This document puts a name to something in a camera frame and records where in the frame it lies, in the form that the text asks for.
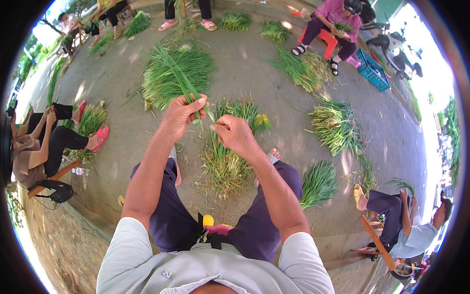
t-shirt logo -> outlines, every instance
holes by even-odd
[[[163,270],[163,271],[160,272],[160,275],[171,280],[171,279],[173,279],[174,272],[171,272],[169,270]]]

pink flip-flop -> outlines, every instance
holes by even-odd
[[[78,118],[78,123],[82,121],[82,115],[83,115],[83,110],[85,110],[85,106],[86,106],[85,100],[83,100],[82,103],[80,103],[80,105],[78,106],[78,110],[80,110],[80,117]]]
[[[206,23],[203,23],[201,22],[201,24],[208,30],[208,31],[215,31],[217,29],[217,26],[215,25],[215,23],[213,23],[212,21],[208,21]]]
[[[164,31],[164,30],[168,29],[169,27],[174,26],[174,25],[177,24],[177,23],[178,23],[178,21],[176,21],[174,24],[171,24],[171,23],[169,23],[169,22],[165,22],[163,25],[161,25],[161,26],[158,28],[158,30],[159,30],[160,32],[161,32],[161,31]]]
[[[109,126],[104,126],[100,128],[98,132],[96,132],[96,135],[98,135],[98,146],[96,146],[96,148],[92,150],[93,152],[96,153],[98,151],[98,149],[101,147],[104,141],[106,141],[106,139],[108,138],[109,133],[110,133]]]

light gray t-shirt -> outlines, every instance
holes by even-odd
[[[430,223],[412,226],[408,237],[401,230],[398,234],[398,242],[390,250],[390,256],[392,258],[418,256],[429,248],[437,234],[438,229]]]
[[[277,268],[245,258],[225,243],[222,250],[196,244],[190,251],[153,255],[144,226],[130,217],[117,224],[98,273],[96,292],[187,294],[211,280],[238,294],[334,293],[318,249],[307,233],[287,238]]]

yellow shirt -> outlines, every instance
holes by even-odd
[[[111,0],[98,0],[98,4],[103,5],[103,8],[108,7],[110,3],[111,3]]]

pink basket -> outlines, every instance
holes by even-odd
[[[353,53],[351,56],[349,56],[348,59],[346,59],[346,61],[352,66],[354,66],[355,68],[358,68],[360,65],[360,61],[359,61],[359,58],[357,58],[356,53]]]

